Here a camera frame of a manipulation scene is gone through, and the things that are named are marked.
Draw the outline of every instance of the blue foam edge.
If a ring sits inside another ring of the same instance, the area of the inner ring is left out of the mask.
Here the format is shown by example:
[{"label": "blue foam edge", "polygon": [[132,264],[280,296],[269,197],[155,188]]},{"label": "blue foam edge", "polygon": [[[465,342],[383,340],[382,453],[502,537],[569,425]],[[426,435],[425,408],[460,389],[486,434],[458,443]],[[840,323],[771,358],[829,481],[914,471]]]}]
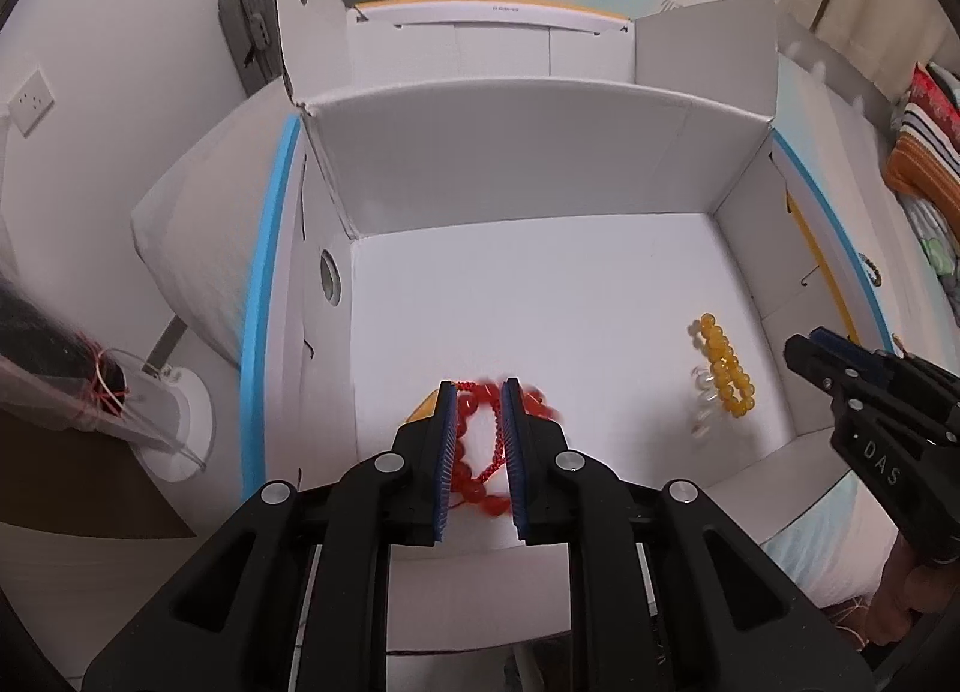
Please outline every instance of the blue foam edge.
[{"label": "blue foam edge", "polygon": [[280,144],[277,145],[277,155],[263,197],[260,227],[250,267],[250,283],[247,286],[240,349],[240,474],[244,500],[253,496],[267,480],[263,441],[267,320],[283,200],[300,125],[299,116],[291,115],[280,133]]},{"label": "blue foam edge", "polygon": [[520,438],[517,436],[517,421],[511,403],[509,381],[500,387],[500,418],[503,424],[503,447],[507,458],[507,482],[510,485],[510,502],[517,534],[524,539],[527,527],[527,494],[524,482],[525,471]]},{"label": "blue foam edge", "polygon": [[827,215],[827,220],[830,222],[830,226],[833,227],[833,231],[836,232],[837,239],[840,241],[840,245],[843,246],[844,253],[846,253],[848,260],[853,267],[853,272],[856,274],[857,280],[860,282],[860,286],[863,289],[864,296],[867,297],[867,304],[870,305],[870,311],[874,314],[874,322],[877,324],[877,330],[880,331],[880,340],[883,342],[883,348],[890,353],[894,352],[894,342],[890,337],[890,332],[887,329],[886,320],[883,318],[883,311],[880,310],[880,303],[877,301],[877,295],[874,294],[874,289],[872,289],[872,284],[870,278],[867,277],[867,273],[863,270],[863,264],[860,262],[860,257],[857,255],[857,252],[853,249],[853,244],[850,242],[850,237],[847,234],[846,229],[843,229],[843,224],[840,224],[840,219],[837,218],[836,213],[833,212],[833,208],[830,207],[830,203],[827,201],[827,197],[820,190],[820,186],[817,185],[817,182],[811,176],[810,171],[806,168],[806,165],[800,160],[800,157],[796,154],[793,148],[790,147],[790,143],[787,142],[784,135],[779,133],[778,130],[773,131],[774,142],[776,142],[779,147],[787,155],[787,158],[790,159],[790,162],[794,167],[797,168],[797,172],[800,173],[800,177],[803,178],[803,182],[806,183],[806,186],[813,192],[814,197],[816,197],[817,203],[820,205],[821,209],[824,211],[824,214]]},{"label": "blue foam edge", "polygon": [[[438,406],[434,413],[439,413]],[[443,540],[446,518],[450,511],[450,477],[453,475],[453,456],[457,444],[457,392],[450,392],[443,424],[443,441],[437,455],[434,472],[433,534],[436,542]]]}]

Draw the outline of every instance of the box hole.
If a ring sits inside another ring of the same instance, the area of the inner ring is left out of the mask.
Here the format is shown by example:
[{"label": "box hole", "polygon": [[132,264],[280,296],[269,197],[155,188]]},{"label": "box hole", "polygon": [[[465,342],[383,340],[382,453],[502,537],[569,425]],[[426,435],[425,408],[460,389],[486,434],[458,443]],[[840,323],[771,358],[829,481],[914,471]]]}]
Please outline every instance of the box hole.
[{"label": "box hole", "polygon": [[340,273],[329,251],[320,252],[320,286],[331,305],[340,304]]}]

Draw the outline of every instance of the cardboard box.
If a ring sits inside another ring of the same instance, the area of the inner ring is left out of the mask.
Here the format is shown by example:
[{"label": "cardboard box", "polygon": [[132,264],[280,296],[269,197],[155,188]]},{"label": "cardboard box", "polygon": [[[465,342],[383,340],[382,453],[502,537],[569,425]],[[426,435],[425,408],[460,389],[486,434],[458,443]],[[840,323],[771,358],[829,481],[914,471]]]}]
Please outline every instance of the cardboard box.
[{"label": "cardboard box", "polygon": [[[791,410],[782,343],[741,273],[770,256],[754,207],[793,246],[762,294],[797,294],[816,265],[770,161],[773,0],[637,22],[498,0],[277,10],[299,120],[253,267],[248,494],[264,478],[336,481],[443,379],[508,375],[545,392],[570,446],[646,486],[693,479],[757,541],[842,476],[820,418]],[[840,318],[826,287],[803,299],[805,315]],[[704,312],[757,407],[694,441]],[[467,440],[480,470],[493,424]],[[506,491],[502,474],[491,489]],[[558,633],[568,602],[565,548],[523,547],[509,516],[456,509],[443,544],[394,551],[389,648]]]}]

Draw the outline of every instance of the human hand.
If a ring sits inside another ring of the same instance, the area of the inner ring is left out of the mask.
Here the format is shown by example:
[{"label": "human hand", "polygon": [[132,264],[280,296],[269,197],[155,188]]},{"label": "human hand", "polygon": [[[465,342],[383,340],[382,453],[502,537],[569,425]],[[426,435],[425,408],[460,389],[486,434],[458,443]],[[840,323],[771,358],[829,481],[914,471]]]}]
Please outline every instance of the human hand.
[{"label": "human hand", "polygon": [[898,535],[867,613],[867,638],[877,646],[903,640],[913,626],[911,610],[942,612],[958,587],[960,562],[920,565],[917,553]]}]

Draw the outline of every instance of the wall outlet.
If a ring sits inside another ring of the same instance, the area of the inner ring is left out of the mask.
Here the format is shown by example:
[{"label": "wall outlet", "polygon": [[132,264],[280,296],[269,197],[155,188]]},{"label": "wall outlet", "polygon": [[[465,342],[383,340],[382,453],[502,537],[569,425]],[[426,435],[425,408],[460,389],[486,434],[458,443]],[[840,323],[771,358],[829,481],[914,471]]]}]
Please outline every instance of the wall outlet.
[{"label": "wall outlet", "polygon": [[46,80],[43,80],[43,74],[40,70],[34,72],[13,95],[13,99],[7,103],[10,108],[10,116],[18,130],[26,137],[37,125],[41,118],[46,115],[47,110],[54,104],[54,98],[50,93]]}]

